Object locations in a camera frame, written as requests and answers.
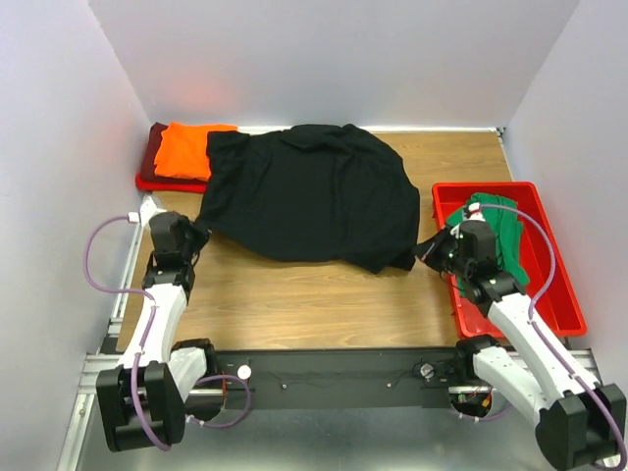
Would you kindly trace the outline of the black t shirt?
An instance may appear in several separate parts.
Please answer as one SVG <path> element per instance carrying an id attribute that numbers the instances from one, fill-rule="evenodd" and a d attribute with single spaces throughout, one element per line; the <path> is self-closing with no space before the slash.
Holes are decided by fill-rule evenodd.
<path id="1" fill-rule="evenodd" d="M 198 223 L 283 262 L 409 271 L 420 193 L 402 157 L 354 125 L 212 131 Z"/>

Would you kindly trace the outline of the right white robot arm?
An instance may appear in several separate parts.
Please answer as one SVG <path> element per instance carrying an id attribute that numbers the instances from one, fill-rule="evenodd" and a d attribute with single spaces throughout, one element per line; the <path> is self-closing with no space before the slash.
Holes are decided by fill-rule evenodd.
<path id="1" fill-rule="evenodd" d="M 523 286 L 497 262 L 496 237 L 483 219 L 445 226 L 416 245 L 415 257 L 461 280 L 467 298 L 518 352 L 516 364 L 489 335 L 460 341 L 451 360 L 460 383 L 496 388 L 532 425 L 539 450 L 556 470 L 591 465 L 624 470 L 627 399 L 603 384 L 557 339 Z"/>

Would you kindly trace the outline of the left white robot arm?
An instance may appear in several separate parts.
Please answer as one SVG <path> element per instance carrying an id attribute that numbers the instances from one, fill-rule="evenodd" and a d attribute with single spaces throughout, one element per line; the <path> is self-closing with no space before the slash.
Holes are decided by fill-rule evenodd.
<path id="1" fill-rule="evenodd" d="M 150 446 L 168 450 L 179 443 L 189 393 L 194 386 L 210 386 L 218 373 L 210 340 L 174 342 L 208 233 L 174 211 L 155 210 L 136 218 L 149 230 L 153 244 L 136 289 L 142 309 L 124 354 L 96 379 L 106 443 L 114 452 Z"/>

